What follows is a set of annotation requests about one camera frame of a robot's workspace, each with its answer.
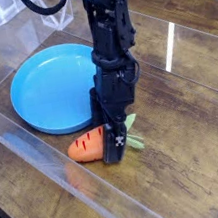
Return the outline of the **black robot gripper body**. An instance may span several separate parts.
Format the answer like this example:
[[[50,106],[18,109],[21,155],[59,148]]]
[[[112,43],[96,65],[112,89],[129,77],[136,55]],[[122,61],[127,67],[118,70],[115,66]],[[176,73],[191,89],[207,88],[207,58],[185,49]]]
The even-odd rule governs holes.
[[[111,60],[95,52],[91,56],[96,67],[96,95],[103,111],[112,121],[124,121],[125,108],[135,99],[139,63],[128,51]]]

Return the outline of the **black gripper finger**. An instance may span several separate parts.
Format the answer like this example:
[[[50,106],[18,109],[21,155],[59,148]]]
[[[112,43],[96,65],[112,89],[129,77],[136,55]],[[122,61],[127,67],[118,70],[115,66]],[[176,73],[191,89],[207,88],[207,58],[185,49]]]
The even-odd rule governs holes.
[[[127,128],[123,120],[112,121],[101,117],[96,121],[103,130],[103,159],[107,164],[120,162],[125,153]]]
[[[94,87],[90,89],[89,96],[91,102],[90,108],[92,114],[92,123],[95,127],[101,126],[102,124],[104,124],[103,112]]]

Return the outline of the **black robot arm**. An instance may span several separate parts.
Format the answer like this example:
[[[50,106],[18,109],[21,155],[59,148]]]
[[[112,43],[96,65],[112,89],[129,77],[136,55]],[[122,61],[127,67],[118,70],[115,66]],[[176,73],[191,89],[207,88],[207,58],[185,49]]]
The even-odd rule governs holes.
[[[95,86],[90,89],[93,124],[103,130],[103,159],[122,160],[126,147],[125,108],[134,102],[139,63],[129,52],[135,45],[127,0],[83,0],[93,39]]]

